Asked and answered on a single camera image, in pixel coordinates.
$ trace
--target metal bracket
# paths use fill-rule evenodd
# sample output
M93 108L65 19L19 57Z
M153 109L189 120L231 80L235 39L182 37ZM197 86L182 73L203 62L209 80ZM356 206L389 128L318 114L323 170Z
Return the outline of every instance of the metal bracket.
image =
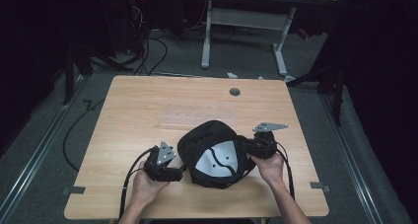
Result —
M77 194L84 194L84 191L86 190L85 187L65 187L62 190L63 195L68 195L70 193L77 193Z
M253 132L269 132L277 129L287 128L287 124L279 124L279 123L267 123L262 122L258 126L252 129Z
M166 142L161 141L160 151L158 153L157 165L166 163L176 156L175 151Z
M314 182L311 182L311 188L320 188L325 193L331 192L331 188L329 186L324 185L323 183L314 183Z

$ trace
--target metal rail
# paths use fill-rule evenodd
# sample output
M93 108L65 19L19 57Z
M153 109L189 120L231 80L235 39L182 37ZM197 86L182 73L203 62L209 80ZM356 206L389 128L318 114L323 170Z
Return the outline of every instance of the metal rail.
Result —
M65 115L68 113L69 109L74 103L74 100L77 97L78 93L81 91L83 86L86 85L86 83L87 79L82 78L82 76L80 76L77 79L76 91L74 96L69 100L68 104L61 106L61 109L53 119L52 123L49 125L48 130L45 132L42 139L38 143L37 148L32 154L30 160L26 164L25 168L22 170L21 174L19 175L18 179L16 180L6 199L0 206L0 223L6 224L12 217L13 212L18 206L28 186L34 179L37 170L39 169L44 158L46 157L46 154L48 153L52 145L52 139L56 131L58 130Z
M366 215L370 221L370 223L380 224L383 223L382 218L379 214L377 207L375 206L375 202L371 196L370 190L368 185L366 184L365 180L363 179L363 175L360 172L359 167L357 166L356 160L351 152L350 146L345 139L344 133L340 126L338 126L335 122L334 117L332 116L332 105L329 101L327 95L320 94L319 98L327 110L327 117L329 121L332 123L332 127L334 128L334 132L338 137L339 145L341 149L341 153L343 155L344 162L347 166L348 173L350 174L351 180L353 182L354 188L359 195L360 202L363 205L363 208L366 212Z

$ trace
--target wooden table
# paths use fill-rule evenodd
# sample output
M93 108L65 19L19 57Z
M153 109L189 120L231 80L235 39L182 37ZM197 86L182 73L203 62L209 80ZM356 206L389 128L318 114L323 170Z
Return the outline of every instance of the wooden table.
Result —
M241 94L232 96L232 88ZM135 159L162 140L176 150L185 133L209 119L220 119L248 138L253 136L252 128L262 121L288 124L274 135L289 155L296 200L308 216L328 213L322 190L311 188L310 182L317 183L318 177L284 82L116 76L74 184L85 191L70 195L65 216L117 218L123 181ZM181 164L177 156L170 166ZM191 182L188 171L183 174L180 182L171 183L147 207L143 218L280 216L256 168L227 189L200 187ZM126 201L130 195L129 187Z

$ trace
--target hand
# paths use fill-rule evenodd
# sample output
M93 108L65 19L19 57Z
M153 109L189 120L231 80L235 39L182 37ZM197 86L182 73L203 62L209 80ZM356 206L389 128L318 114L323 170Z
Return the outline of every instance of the hand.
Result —
M277 186L283 183L283 166L284 160L279 154L274 154L273 157L262 160L260 158L249 155L251 160L257 165L261 177L270 185Z
M139 164L139 168L144 168L145 162ZM157 197L158 193L168 186L170 182L153 182L148 178L147 174L140 170L135 176L133 182L133 191L131 202L140 202L144 205L150 204Z
M144 168L145 162L139 164ZM134 182L131 200L119 220L119 224L136 224L141 219L141 213L157 197L158 193L168 186L170 182L153 182L147 174L140 170L137 172Z

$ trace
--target gray carpet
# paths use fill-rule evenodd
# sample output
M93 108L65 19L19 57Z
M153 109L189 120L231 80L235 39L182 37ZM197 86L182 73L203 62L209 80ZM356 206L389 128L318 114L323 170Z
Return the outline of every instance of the gray carpet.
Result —
M156 32L153 36L157 37L161 34ZM227 72L233 72L239 78L257 78L259 74L265 79L283 79L277 72L271 45L260 43L271 40L271 36L274 35L272 32L261 36L234 35L225 40L213 40L210 67L206 70L200 68L203 36L197 32L191 34L195 36L177 37L166 34L161 38L167 45L168 54L154 71L156 74L169 72L225 78ZM227 36L228 34L218 34L214 37ZM325 39L325 35L314 36L307 40L294 35L287 37L283 55L291 76L298 77L310 71ZM145 64L148 70L162 58L164 52L162 44L150 40L150 56ZM123 60L125 57L120 55L118 60ZM94 104L104 99L111 79L119 74L128 73L95 67L94 74L88 80L85 79L87 80L85 87L80 90L80 94L75 98L73 106L57 130L45 159L14 210L9 223L108 223L108 220L65 219L63 212L68 196L62 194L62 190L73 185L77 174L65 162L62 147L67 131L80 114L86 111L88 103L85 101ZM315 83L304 83L289 89L319 179L330 188L330 191L325 193L329 214L311 220L313 223L369 223L344 162L338 138L332 127L333 123L329 120L328 111L324 108L314 85ZM56 82L55 87L55 91L34 110L31 120L0 160L1 200L7 197L49 124L61 108L64 99L63 77ZM101 107L97 107L87 113L68 136L68 157L77 167L83 160L100 110ZM342 130L376 201L383 223L411 223L370 148L346 92L341 119ZM272 218L269 223L282 223L282 220Z

